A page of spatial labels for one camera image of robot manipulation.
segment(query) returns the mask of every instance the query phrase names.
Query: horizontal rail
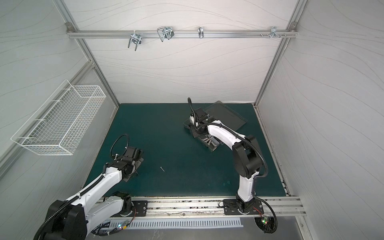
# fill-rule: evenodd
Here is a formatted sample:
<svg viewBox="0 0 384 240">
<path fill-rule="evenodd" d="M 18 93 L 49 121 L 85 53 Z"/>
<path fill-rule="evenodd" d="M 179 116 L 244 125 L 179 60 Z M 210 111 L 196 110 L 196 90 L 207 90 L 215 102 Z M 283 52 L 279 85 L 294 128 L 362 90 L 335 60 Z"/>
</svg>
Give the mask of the horizontal rail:
<svg viewBox="0 0 384 240">
<path fill-rule="evenodd" d="M 306 216 L 298 197 L 261 197 L 272 207 L 276 216 Z M 187 217 L 228 217 L 219 207 L 223 199 L 235 199 L 231 196 L 220 197 L 133 197 L 132 200 L 146 200 L 147 214 L 140 218 L 187 218 Z M 272 216 L 271 210 L 263 203 L 264 214 Z M 256 217 L 257 212 L 237 217 Z"/>
<path fill-rule="evenodd" d="M 73 31 L 69 38 L 130 38 L 132 33 L 144 38 L 159 38 L 157 31 Z M 199 38 L 197 30 L 175 30 L 172 38 Z M 204 38 L 269 38 L 271 30 L 204 30 Z M 298 32 L 276 30 L 275 38 L 295 38 Z"/>
</svg>

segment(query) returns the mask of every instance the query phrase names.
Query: red wire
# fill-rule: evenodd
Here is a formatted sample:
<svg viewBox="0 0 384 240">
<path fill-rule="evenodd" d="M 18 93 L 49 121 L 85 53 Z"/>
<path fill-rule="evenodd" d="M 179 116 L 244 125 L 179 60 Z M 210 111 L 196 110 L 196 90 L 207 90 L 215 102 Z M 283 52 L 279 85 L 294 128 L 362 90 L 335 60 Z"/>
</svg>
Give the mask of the red wire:
<svg viewBox="0 0 384 240">
<path fill-rule="evenodd" d="M 132 223 L 132 221 L 135 219 L 135 217 L 136 217 L 136 209 L 134 209 L 135 210 L 135 215 L 133 215 L 133 218 L 132 218 L 132 220 L 131 220 L 131 222 L 129 223 L 129 224 L 131 224 Z"/>
<path fill-rule="evenodd" d="M 260 217 L 263 217 L 264 214 L 262 214 L 257 208 L 253 207 L 253 209 L 255 209 L 256 211 L 258 211 L 260 213 Z"/>
</svg>

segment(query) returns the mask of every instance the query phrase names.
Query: white panel with wavy lines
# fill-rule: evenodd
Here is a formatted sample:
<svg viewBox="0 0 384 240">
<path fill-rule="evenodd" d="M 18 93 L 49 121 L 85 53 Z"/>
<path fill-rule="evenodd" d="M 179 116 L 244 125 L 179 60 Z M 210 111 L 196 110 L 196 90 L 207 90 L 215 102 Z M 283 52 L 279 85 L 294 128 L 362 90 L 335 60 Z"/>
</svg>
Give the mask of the white panel with wavy lines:
<svg viewBox="0 0 384 240">
<path fill-rule="evenodd" d="M 65 0 L 81 30 L 268 29 L 287 26 L 297 0 Z"/>
<path fill-rule="evenodd" d="M 285 29 L 296 0 L 65 1 L 81 30 Z M 276 39 L 128 39 L 87 43 L 121 103 L 250 103 L 275 55 Z"/>
<path fill-rule="evenodd" d="M 87 40 L 121 103 L 252 102 L 278 41 L 266 39 Z"/>
</svg>

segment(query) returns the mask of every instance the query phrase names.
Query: metal hook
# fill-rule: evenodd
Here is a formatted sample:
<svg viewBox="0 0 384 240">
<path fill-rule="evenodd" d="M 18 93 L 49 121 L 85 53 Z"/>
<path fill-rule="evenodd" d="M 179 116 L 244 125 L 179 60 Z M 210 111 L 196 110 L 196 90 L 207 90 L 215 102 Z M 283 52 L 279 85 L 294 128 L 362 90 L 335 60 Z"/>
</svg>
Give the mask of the metal hook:
<svg viewBox="0 0 384 240">
<path fill-rule="evenodd" d="M 278 37 L 279 38 L 279 37 L 281 37 L 281 35 L 276 33 L 276 30 L 277 30 L 277 28 L 275 26 L 272 27 L 271 33 L 268 34 L 269 38 L 274 38 L 274 37 Z"/>
<path fill-rule="evenodd" d="M 136 46 L 135 46 L 135 51 L 136 51 L 137 46 L 139 44 L 141 44 L 141 36 L 139 34 L 136 34 L 136 33 L 131 34 L 131 37 L 129 38 L 129 42 L 128 42 L 128 48 L 131 45 L 131 43 L 136 44 Z"/>
<path fill-rule="evenodd" d="M 197 31 L 199 32 L 199 38 L 203 38 L 204 37 L 204 29 L 203 27 L 198 27 Z"/>
<path fill-rule="evenodd" d="M 164 41 L 164 39 L 167 37 L 168 40 L 170 40 L 175 33 L 173 32 L 173 29 L 171 26 L 161 26 L 157 29 L 157 34 L 160 37 L 161 41 Z"/>
</svg>

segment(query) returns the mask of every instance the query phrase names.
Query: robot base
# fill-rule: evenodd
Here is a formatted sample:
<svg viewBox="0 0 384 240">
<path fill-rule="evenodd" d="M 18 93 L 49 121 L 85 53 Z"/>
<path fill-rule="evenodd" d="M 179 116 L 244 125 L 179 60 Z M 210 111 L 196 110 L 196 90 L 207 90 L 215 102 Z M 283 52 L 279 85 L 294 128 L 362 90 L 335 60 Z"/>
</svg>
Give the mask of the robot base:
<svg viewBox="0 0 384 240">
<path fill-rule="evenodd" d="M 245 213 L 240 212 L 237 199 L 224 199 L 223 204 L 225 215 L 258 215 L 259 212 L 257 210 L 262 214 L 264 213 L 262 202 L 259 200 L 256 200 L 252 205 L 249 205 L 249 212 Z"/>
</svg>

